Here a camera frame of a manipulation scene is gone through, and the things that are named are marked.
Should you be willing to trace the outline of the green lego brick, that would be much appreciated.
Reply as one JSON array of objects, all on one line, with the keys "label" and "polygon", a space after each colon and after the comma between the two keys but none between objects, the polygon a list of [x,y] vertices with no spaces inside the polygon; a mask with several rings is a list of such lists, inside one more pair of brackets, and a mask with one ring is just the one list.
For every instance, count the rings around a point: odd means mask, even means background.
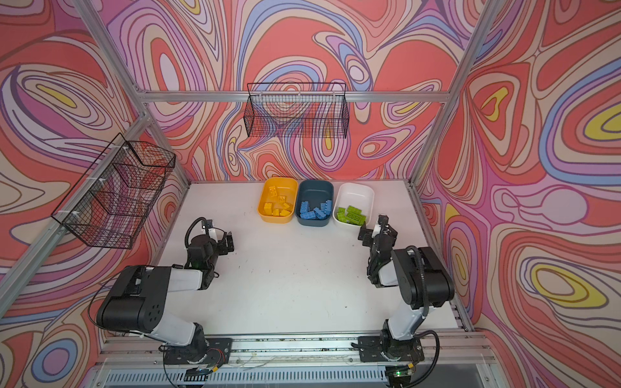
[{"label": "green lego brick", "polygon": [[362,213],[362,210],[351,205],[346,208],[339,207],[336,210],[336,220],[354,226],[364,226],[366,224],[366,216]]}]

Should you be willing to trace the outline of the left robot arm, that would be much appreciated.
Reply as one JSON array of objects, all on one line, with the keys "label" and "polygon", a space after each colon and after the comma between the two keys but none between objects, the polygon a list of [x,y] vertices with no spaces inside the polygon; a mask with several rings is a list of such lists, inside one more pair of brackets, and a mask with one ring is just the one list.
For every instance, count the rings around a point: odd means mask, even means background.
[{"label": "left robot arm", "polygon": [[183,266],[124,268],[97,310],[96,325],[162,343],[164,360],[171,365],[208,361],[210,345],[202,325],[174,315],[166,302],[169,294],[206,290],[219,277],[216,263],[234,251],[234,239],[230,232],[215,239],[215,232],[213,228],[208,234],[185,238],[188,258]]}]

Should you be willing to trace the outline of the yellow lego brick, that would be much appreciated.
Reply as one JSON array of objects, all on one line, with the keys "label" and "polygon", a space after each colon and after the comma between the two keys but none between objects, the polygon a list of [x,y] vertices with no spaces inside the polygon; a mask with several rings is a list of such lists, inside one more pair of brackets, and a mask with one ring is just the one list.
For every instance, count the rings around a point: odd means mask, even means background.
[{"label": "yellow lego brick", "polygon": [[276,187],[276,186],[269,186],[268,187],[268,199],[271,202],[277,202],[277,203],[285,203],[286,202],[286,196],[285,195],[281,195],[280,192],[278,191],[278,187]]}]

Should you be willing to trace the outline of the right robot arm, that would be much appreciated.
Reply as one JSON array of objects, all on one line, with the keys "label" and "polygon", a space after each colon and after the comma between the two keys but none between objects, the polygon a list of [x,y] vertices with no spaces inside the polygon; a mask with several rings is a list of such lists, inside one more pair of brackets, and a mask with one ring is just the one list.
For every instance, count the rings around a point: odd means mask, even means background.
[{"label": "right robot arm", "polygon": [[397,248],[398,232],[386,215],[375,226],[361,226],[358,240],[370,249],[366,276],[377,288],[398,288],[403,303],[385,321],[380,334],[385,349],[412,344],[430,313],[454,298],[454,281],[431,247]]}]

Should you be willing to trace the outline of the blue lego brick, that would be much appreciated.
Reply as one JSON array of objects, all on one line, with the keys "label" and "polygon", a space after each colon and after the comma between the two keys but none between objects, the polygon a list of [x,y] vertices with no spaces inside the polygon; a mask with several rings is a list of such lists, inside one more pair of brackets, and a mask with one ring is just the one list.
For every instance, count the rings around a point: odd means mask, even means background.
[{"label": "blue lego brick", "polygon": [[319,206],[311,207],[310,202],[304,200],[300,205],[300,218],[302,220],[324,220],[332,214],[333,202],[332,200],[325,200],[320,203]]}]

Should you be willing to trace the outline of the yellow sloped lego piece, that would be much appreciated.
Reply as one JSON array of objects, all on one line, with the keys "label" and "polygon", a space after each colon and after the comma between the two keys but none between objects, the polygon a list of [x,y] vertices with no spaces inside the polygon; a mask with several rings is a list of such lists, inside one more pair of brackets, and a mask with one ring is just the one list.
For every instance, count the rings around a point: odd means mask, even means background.
[{"label": "yellow sloped lego piece", "polygon": [[275,218],[286,218],[291,215],[292,205],[289,202],[265,202],[263,210],[265,215]]}]

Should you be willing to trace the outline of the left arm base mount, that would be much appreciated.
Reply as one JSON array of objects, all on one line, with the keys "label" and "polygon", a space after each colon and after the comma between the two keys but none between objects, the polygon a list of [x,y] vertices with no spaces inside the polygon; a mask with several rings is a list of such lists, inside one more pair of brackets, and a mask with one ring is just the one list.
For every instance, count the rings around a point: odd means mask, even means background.
[{"label": "left arm base mount", "polygon": [[231,356],[233,339],[228,337],[208,338],[205,344],[189,344],[184,347],[163,348],[163,364],[168,365],[226,365]]}]

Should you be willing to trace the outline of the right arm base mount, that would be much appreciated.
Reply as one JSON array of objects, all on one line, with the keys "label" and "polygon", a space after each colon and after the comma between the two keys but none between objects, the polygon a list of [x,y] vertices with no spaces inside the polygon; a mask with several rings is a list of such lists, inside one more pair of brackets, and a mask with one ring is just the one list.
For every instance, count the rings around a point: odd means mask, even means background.
[{"label": "right arm base mount", "polygon": [[407,362],[418,364],[425,360],[418,339],[396,340],[383,336],[359,336],[351,347],[358,351],[362,362]]}]

